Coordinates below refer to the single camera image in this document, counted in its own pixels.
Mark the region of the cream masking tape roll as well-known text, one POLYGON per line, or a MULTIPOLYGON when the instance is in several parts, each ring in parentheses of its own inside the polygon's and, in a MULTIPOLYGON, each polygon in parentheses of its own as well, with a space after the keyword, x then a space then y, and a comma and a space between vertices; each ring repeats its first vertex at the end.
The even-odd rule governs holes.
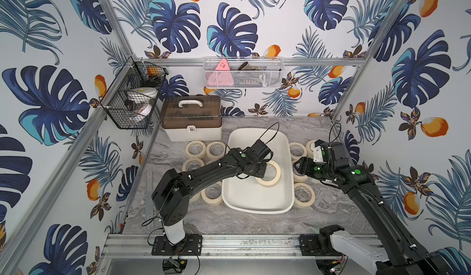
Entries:
POLYGON ((182 166, 182 171, 192 171, 201 168, 204 165, 204 161, 200 158, 189 158, 184 162, 182 166))
POLYGON ((274 161, 266 163, 266 170, 259 178, 256 177, 257 182, 264 187, 273 187, 281 180, 282 170, 280 166, 274 161))
POLYGON ((201 191, 202 199, 212 206, 218 206, 223 202, 222 182, 217 182, 201 191))
POLYGON ((310 140, 310 141, 306 144, 307 156, 310 157, 310 158, 313 158, 313 157, 314 157, 315 142, 316 142, 316 140, 313 139, 313 140, 310 140))
POLYGON ((289 152, 291 159, 294 161, 298 161, 300 158, 307 156, 307 148, 299 142, 290 142, 289 152))
POLYGON ((206 147, 206 155, 210 161, 219 160, 227 153, 226 144, 221 141, 213 141, 206 147))
POLYGON ((294 207, 307 209, 315 202, 315 192, 311 186, 304 183, 294 184, 294 207))
POLYGON ((191 141, 185 147, 185 153, 188 158, 204 159, 206 157, 206 148, 202 141, 191 141))
POLYGON ((304 183, 308 177, 305 174, 299 174, 297 171, 293 171, 293 179, 295 183, 304 183))

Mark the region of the white plastic storage tray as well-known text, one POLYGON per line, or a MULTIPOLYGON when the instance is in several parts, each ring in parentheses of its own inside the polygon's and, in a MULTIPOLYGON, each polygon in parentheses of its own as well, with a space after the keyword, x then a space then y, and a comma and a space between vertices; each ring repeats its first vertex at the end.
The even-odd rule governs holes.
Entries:
POLYGON ((294 177, 289 142, 284 133, 265 128, 240 128, 229 135, 232 148, 246 148, 260 139, 273 155, 262 179, 241 174, 222 181, 222 199, 236 211, 282 214, 294 205, 294 177))

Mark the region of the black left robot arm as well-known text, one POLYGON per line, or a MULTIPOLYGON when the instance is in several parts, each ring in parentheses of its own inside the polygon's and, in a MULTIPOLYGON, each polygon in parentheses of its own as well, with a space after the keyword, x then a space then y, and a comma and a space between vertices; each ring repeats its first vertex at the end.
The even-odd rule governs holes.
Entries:
POLYGON ((200 168, 181 173, 175 169, 165 172, 152 193, 152 201, 168 241, 176 245, 186 238, 183 219, 193 196, 240 174, 262 179, 273 155, 267 144, 258 139, 245 149, 231 148, 222 158, 200 168))

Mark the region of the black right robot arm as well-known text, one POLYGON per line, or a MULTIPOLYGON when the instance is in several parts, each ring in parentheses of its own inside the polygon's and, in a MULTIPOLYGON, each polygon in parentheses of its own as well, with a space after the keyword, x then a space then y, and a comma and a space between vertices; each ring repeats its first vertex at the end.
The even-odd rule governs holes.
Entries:
POLYGON ((382 243, 387 259, 372 258, 373 275, 448 275, 443 257, 431 254, 399 220, 363 166, 350 166, 347 159, 315 162, 302 157, 293 165, 299 174, 320 181, 330 180, 361 210, 382 243))

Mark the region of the brown lidded white toolbox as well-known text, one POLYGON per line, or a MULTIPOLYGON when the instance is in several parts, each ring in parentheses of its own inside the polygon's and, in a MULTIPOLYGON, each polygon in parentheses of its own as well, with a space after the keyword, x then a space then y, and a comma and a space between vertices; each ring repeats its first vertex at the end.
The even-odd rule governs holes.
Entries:
POLYGON ((216 95, 169 97, 163 101, 161 127, 172 142, 219 141, 221 107, 216 95))

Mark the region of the pink triangle ruler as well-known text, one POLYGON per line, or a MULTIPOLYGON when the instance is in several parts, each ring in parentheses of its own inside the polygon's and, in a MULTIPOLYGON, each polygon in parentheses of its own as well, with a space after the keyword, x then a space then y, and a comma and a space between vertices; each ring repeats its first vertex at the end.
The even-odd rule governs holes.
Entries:
POLYGON ((216 68, 206 76, 207 87, 220 88, 234 86, 234 79, 226 58, 221 59, 216 68))

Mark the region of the white round item in basket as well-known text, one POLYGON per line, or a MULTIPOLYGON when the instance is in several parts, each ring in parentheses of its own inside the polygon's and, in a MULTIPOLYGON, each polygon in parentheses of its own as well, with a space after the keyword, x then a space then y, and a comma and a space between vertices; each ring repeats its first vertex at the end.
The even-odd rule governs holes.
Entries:
POLYGON ((130 117, 143 119, 151 113, 158 91, 153 87, 142 87, 126 91, 125 95, 125 106, 130 117))

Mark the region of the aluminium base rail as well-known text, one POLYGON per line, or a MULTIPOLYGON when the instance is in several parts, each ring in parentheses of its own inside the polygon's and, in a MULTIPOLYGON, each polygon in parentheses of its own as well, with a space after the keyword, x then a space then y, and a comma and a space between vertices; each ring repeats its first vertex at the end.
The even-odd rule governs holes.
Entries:
POLYGON ((316 234, 191 234, 176 246, 162 234, 110 234, 101 251, 104 259, 164 258, 197 255, 201 259, 351 259, 387 258, 374 234, 333 235, 322 242, 316 234))

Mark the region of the white mesh wall basket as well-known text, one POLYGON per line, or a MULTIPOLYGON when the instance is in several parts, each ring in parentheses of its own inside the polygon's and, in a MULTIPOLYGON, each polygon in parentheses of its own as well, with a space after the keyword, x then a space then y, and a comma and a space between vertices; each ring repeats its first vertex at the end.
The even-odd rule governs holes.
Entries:
MULTIPOLYGON (((216 68, 223 57, 207 57, 202 68, 207 73, 216 68)), ((234 79, 234 86, 220 88, 271 88, 279 85, 282 80, 285 64, 279 58, 242 57, 226 58, 234 79)))

